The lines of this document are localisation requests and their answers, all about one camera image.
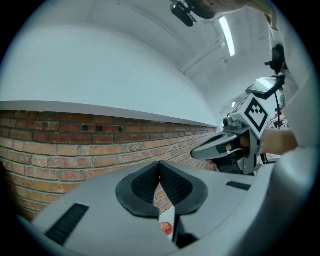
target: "red sticker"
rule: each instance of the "red sticker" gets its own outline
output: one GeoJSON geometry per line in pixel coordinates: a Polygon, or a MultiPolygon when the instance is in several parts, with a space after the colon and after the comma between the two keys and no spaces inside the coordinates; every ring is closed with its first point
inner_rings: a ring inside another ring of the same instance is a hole
{"type": "Polygon", "coordinates": [[[172,225],[168,222],[161,222],[160,224],[160,228],[162,229],[162,231],[167,235],[171,235],[172,232],[174,231],[172,225]]]}

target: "brick wall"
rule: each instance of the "brick wall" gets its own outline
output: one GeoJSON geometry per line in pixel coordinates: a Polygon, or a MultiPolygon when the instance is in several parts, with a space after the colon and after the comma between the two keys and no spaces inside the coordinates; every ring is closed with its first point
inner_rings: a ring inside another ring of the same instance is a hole
{"type": "MultiPolygon", "coordinates": [[[[73,113],[0,111],[0,161],[18,211],[33,219],[81,182],[129,166],[173,161],[211,170],[190,151],[215,129],[73,113]]],[[[154,205],[171,207],[159,187],[154,205]]]]}

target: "cable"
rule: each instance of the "cable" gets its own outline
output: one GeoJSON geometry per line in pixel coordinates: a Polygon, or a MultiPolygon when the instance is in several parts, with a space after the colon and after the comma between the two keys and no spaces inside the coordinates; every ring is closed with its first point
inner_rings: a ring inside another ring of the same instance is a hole
{"type": "Polygon", "coordinates": [[[278,101],[278,97],[277,97],[277,92],[275,92],[274,95],[275,95],[275,100],[276,100],[276,106],[278,109],[278,129],[280,130],[280,108],[279,108],[279,101],[278,101]]]}
{"type": "Polygon", "coordinates": [[[265,163],[266,164],[269,163],[268,158],[267,158],[267,154],[265,154],[265,153],[263,153],[263,154],[264,154],[264,158],[265,158],[265,163]]]}

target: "white wall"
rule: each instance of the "white wall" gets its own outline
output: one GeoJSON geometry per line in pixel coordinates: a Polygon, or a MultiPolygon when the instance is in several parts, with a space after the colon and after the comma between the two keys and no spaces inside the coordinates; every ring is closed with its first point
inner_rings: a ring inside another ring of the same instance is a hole
{"type": "Polygon", "coordinates": [[[27,29],[1,67],[0,109],[63,106],[69,106],[65,112],[70,106],[76,113],[90,109],[86,114],[110,116],[121,110],[117,115],[126,118],[143,119],[146,113],[145,119],[155,121],[219,125],[194,84],[138,40],[90,25],[27,29]]]}
{"type": "Polygon", "coordinates": [[[230,58],[226,71],[212,80],[204,95],[211,109],[218,109],[224,103],[243,94],[256,79],[268,77],[274,72],[264,62],[271,59],[269,41],[256,44],[250,54],[236,54],[230,58]]]}

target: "black mesh pad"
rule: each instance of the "black mesh pad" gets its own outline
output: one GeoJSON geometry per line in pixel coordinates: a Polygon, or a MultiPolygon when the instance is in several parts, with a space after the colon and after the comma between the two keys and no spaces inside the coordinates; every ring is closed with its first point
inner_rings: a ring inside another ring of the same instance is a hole
{"type": "Polygon", "coordinates": [[[174,206],[186,199],[193,190],[190,181],[171,171],[163,164],[160,164],[160,183],[174,206]]]}
{"type": "Polygon", "coordinates": [[[153,202],[159,182],[178,216],[195,213],[208,196],[203,181],[162,161],[123,178],[116,187],[117,199],[134,216],[158,218],[153,202]]]}
{"type": "Polygon", "coordinates": [[[131,184],[131,189],[136,197],[149,204],[153,204],[158,185],[159,172],[157,164],[135,178],[131,184]]]}

